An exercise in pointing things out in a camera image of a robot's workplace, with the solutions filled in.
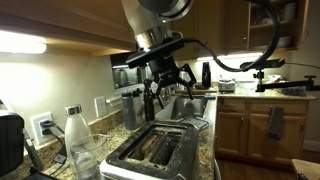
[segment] kitchen sink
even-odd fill
[[[159,111],[155,117],[160,119],[181,119],[187,116],[202,117],[208,99],[204,96],[179,96],[173,102],[168,104],[164,109]]]

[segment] electrical outlet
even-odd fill
[[[101,117],[101,116],[107,114],[107,106],[106,106],[104,96],[95,98],[94,99],[94,106],[96,109],[97,117]]]
[[[31,127],[33,130],[33,134],[34,134],[34,139],[37,145],[41,145],[45,142],[48,142],[49,140],[51,140],[53,138],[53,136],[51,135],[43,135],[42,131],[49,129],[49,128],[44,128],[40,125],[41,122],[44,121],[52,121],[52,116],[51,116],[51,112],[47,112],[47,113],[43,113],[43,114],[39,114],[39,115],[35,115],[30,117],[30,122],[31,122]]]

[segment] under-cabinet light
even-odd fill
[[[249,58],[249,57],[259,57],[262,55],[262,53],[246,53],[246,54],[232,54],[232,55],[227,55],[227,56],[218,56],[218,59],[223,60],[223,59],[239,59],[239,58]],[[210,57],[200,57],[197,58],[198,61],[209,61],[213,60],[213,58]]]
[[[40,54],[46,48],[42,37],[0,30],[0,52]]]
[[[128,65],[119,65],[119,66],[112,66],[113,69],[117,69],[117,68],[126,68],[129,67]]]

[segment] wooden floor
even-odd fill
[[[320,163],[320,152],[304,151],[302,159]],[[217,159],[222,180],[296,180],[292,171]]]

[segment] glass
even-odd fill
[[[94,134],[71,145],[71,155],[79,180],[100,178],[100,163],[108,156],[108,136]]]

